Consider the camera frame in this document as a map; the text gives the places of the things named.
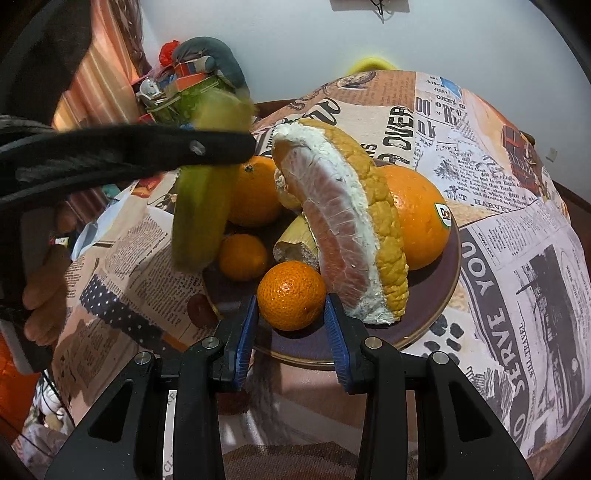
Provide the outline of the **person's left hand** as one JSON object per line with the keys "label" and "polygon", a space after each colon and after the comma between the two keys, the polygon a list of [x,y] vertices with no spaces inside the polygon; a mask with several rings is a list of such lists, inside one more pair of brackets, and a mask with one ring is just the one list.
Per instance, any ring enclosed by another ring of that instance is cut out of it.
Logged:
{"label": "person's left hand", "polygon": [[44,264],[28,278],[22,301],[31,315],[24,333],[38,346],[54,344],[63,329],[68,291],[65,274],[70,264],[68,249],[56,244],[48,251]]}

